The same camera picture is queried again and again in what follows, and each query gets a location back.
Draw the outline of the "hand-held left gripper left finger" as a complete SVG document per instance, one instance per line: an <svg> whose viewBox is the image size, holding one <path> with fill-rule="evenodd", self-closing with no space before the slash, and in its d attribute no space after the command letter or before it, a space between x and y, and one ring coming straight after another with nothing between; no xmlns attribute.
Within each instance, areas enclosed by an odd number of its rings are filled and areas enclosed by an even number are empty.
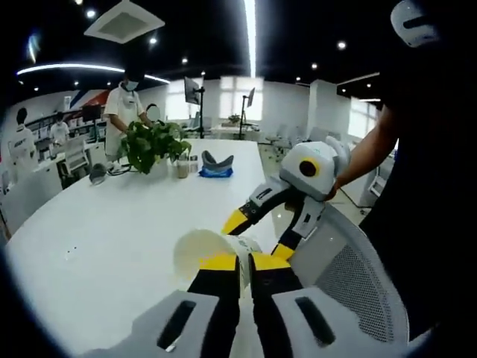
<svg viewBox="0 0 477 358"><path fill-rule="evenodd" d="M203 260L186 291L177 290L133 323L127 357L228 357L239 322L240 265L235 254Z"/></svg>

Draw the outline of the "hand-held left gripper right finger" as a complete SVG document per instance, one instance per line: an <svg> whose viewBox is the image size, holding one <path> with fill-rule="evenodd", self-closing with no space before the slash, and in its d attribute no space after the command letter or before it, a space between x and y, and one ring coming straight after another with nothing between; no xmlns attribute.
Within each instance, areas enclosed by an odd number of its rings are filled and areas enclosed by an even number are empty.
<svg viewBox="0 0 477 358"><path fill-rule="evenodd" d="M279 257L248 255L253 318L265 357L375 357L356 316L316 287L305 288Z"/></svg>

